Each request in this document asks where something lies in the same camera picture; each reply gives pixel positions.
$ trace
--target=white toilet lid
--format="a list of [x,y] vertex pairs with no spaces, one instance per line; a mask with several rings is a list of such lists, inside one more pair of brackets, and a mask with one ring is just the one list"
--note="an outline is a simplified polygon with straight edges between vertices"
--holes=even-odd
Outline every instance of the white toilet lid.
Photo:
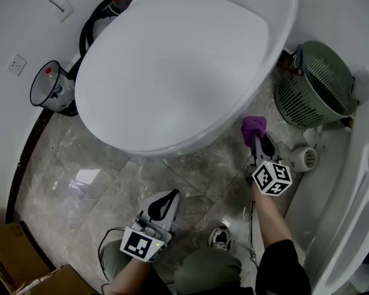
[[141,0],[87,52],[79,114],[97,138],[125,151],[188,142],[244,96],[267,41],[264,20],[225,0]]

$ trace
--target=toilet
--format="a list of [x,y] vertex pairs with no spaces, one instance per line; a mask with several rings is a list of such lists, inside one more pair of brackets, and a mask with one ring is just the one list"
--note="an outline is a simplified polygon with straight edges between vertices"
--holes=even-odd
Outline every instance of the toilet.
[[204,148],[255,97],[297,11],[298,0],[133,0],[82,61],[79,115],[131,154]]

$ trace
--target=shoe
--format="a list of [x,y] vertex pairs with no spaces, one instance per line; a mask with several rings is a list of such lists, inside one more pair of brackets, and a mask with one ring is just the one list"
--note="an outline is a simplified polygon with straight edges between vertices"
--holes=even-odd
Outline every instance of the shoe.
[[217,227],[208,239],[208,247],[229,251],[232,247],[232,236],[225,226]]

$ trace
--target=cleaning rag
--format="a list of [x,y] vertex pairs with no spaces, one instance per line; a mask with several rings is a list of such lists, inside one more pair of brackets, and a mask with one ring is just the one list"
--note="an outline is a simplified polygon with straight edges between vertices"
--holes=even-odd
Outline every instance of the cleaning rag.
[[242,121],[240,128],[244,137],[245,145],[254,150],[254,136],[258,135],[261,139],[264,138],[266,132],[266,119],[264,117],[248,116]]

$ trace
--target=white wall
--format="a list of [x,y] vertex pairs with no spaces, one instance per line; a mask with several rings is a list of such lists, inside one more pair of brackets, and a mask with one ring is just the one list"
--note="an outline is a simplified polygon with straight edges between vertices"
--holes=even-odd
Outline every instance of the white wall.
[[300,0],[287,47],[308,40],[331,47],[352,72],[369,66],[369,0]]
[[[42,110],[29,102],[34,76],[49,60],[63,66],[73,60],[82,26],[102,0],[68,1],[74,13],[60,23],[46,0],[0,0],[0,223],[20,154]],[[19,77],[6,70],[16,53],[28,62]]]

